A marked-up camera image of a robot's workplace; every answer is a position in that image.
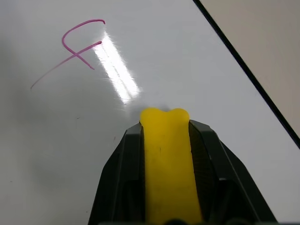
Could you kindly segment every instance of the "black edge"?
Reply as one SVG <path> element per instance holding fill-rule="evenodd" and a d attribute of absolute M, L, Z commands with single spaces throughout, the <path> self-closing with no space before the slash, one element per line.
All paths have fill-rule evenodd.
<path fill-rule="evenodd" d="M 245 74 L 248 76 L 252 84 L 256 87 L 258 92 L 261 94 L 262 98 L 265 100 L 265 102 L 268 104 L 270 109 L 273 111 L 273 113 L 276 115 L 277 119 L 280 121 L 281 125 L 285 128 L 285 130 L 288 132 L 292 140 L 295 142 L 295 144 L 300 149 L 300 138 L 297 136 L 296 132 L 293 130 L 291 125 L 287 122 L 287 120 L 284 118 L 280 110 L 277 108 L 277 106 L 274 104 L 272 99 L 269 97 L 267 92 L 263 89 L 261 84 L 258 82 L 258 80 L 255 78 L 249 67 L 246 65 L 244 60 L 241 58 L 241 56 L 238 54 L 238 52 L 234 49 L 233 45 L 230 43 L 230 41 L 227 39 L 225 34 L 222 32 L 222 30 L 219 28 L 217 23 L 214 21 L 214 19 L 211 17 L 209 12 L 206 10 L 204 5 L 200 2 L 200 0 L 193 0 L 193 2 L 197 5 L 197 7 L 200 9 L 202 14 L 205 16 L 207 21 L 210 23 L 210 25 L 213 27 L 215 32 L 218 34 L 222 42 L 225 44 L 227 49 L 230 51 L 232 56 L 235 58 L 237 63 L 240 65 L 240 67 L 244 70 Z"/>

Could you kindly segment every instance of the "whiteboard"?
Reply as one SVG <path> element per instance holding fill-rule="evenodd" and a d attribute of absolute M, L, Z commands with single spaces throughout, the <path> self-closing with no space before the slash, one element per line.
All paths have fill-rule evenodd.
<path fill-rule="evenodd" d="M 93 19 L 105 24 L 65 43 L 102 43 L 30 89 Z M 86 224 L 105 162 L 148 106 L 210 125 L 277 220 L 300 221 L 300 151 L 193 1 L 3 0 L 0 20 L 1 224 Z"/>

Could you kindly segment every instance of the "yellow rubber tip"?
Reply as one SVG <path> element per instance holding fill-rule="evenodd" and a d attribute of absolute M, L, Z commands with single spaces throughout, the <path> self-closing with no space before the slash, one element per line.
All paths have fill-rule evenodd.
<path fill-rule="evenodd" d="M 202 221 L 197 197 L 189 114 L 183 109 L 142 111 L 144 130 L 146 222 L 162 224 L 171 219 Z"/>

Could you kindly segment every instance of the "pink marker writing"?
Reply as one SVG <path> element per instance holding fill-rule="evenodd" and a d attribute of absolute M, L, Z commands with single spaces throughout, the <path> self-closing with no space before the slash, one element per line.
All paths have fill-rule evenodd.
<path fill-rule="evenodd" d="M 48 73 L 50 73 L 52 70 L 56 69 L 57 67 L 59 67 L 60 65 L 64 64 L 65 62 L 69 61 L 70 59 L 72 59 L 72 58 L 74 58 L 74 57 L 78 57 L 82 62 L 84 62 L 86 65 L 88 65 L 88 67 L 90 67 L 91 69 L 94 69 L 94 68 L 93 68 L 93 67 L 92 67 L 92 66 L 91 66 L 91 65 L 90 65 L 83 57 L 80 56 L 80 54 L 83 53 L 83 52 L 85 52 L 85 51 L 87 51 L 87 50 L 89 50 L 89 49 L 91 49 L 91 48 L 93 48 L 93 47 L 95 47 L 95 46 L 97 46 L 97 45 L 100 45 L 100 44 L 102 43 L 102 41 L 98 41 L 98 42 L 96 42 L 96 43 L 94 43 L 94 44 L 92 44 L 92 45 L 90 45 L 90 46 L 88 46 L 88 47 L 86 47 L 86 48 L 80 50 L 80 51 L 77 52 L 77 53 L 74 52 L 72 49 L 70 49 L 70 48 L 66 45 L 66 43 L 65 43 L 65 38 L 66 38 L 66 36 L 68 35 L 68 33 L 70 33 L 71 31 L 73 31 L 73 30 L 75 30 L 75 29 L 77 29 L 78 27 L 81 27 L 81 26 L 83 26 L 83 25 L 85 25 L 85 24 L 87 24 L 87 23 L 92 23 L 92 22 L 102 22 L 102 23 L 105 24 L 105 21 L 104 21 L 104 20 L 101 20 L 101 19 L 88 20 L 88 21 L 86 21 L 86 22 L 83 22 L 83 23 L 81 23 L 81 24 L 79 24 L 79 25 L 73 27 L 73 28 L 70 29 L 67 33 L 65 33 L 64 36 L 62 36 L 62 39 L 61 39 L 62 45 L 63 45 L 69 52 L 71 52 L 73 55 L 70 56 L 69 58 L 63 60 L 61 63 L 59 63 L 58 65 L 56 65 L 55 67 L 53 67 L 52 69 L 50 69 L 48 72 L 46 72 L 44 75 L 42 75 L 40 78 L 38 78 L 37 81 L 35 81 L 35 82 L 33 83 L 33 85 L 30 87 L 30 89 L 32 89 L 33 86 L 34 86 L 37 82 L 39 82 L 41 79 L 43 79 L 43 78 L 44 78 Z"/>

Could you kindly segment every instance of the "beige wall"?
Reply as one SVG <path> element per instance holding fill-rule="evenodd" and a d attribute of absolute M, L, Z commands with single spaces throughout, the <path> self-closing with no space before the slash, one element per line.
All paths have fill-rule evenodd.
<path fill-rule="evenodd" d="M 300 0 L 201 0 L 300 136 Z"/>

